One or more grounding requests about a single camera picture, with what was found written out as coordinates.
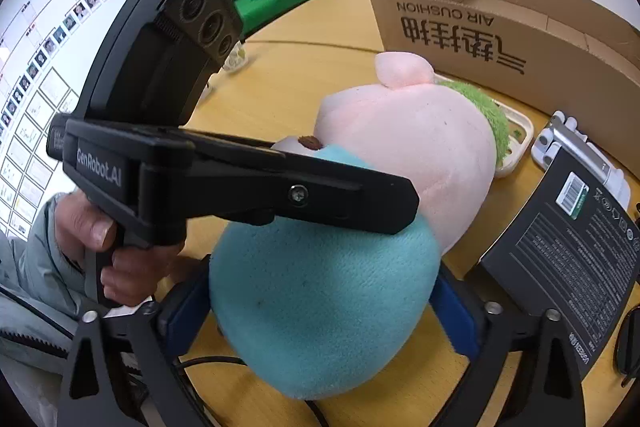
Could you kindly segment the grey jacket sleeve forearm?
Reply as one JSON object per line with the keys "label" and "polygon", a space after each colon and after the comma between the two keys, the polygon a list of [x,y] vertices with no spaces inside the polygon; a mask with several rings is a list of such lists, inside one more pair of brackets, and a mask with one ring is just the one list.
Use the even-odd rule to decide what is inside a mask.
{"label": "grey jacket sleeve forearm", "polygon": [[27,239],[1,235],[1,381],[26,416],[3,426],[58,423],[66,357],[88,301],[84,262],[67,259],[55,240],[64,195],[43,205]]}

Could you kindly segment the person's left hand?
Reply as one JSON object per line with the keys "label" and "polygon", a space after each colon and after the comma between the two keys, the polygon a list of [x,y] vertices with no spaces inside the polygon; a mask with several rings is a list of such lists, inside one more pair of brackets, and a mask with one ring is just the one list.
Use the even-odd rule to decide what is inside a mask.
{"label": "person's left hand", "polygon": [[[55,240],[60,251],[81,265],[85,254],[104,254],[113,248],[116,223],[88,201],[81,191],[64,195],[54,212]],[[101,272],[105,297],[128,307],[155,294],[163,279],[178,283],[198,269],[200,262],[181,254],[181,244],[169,247],[115,249],[112,264]]]}

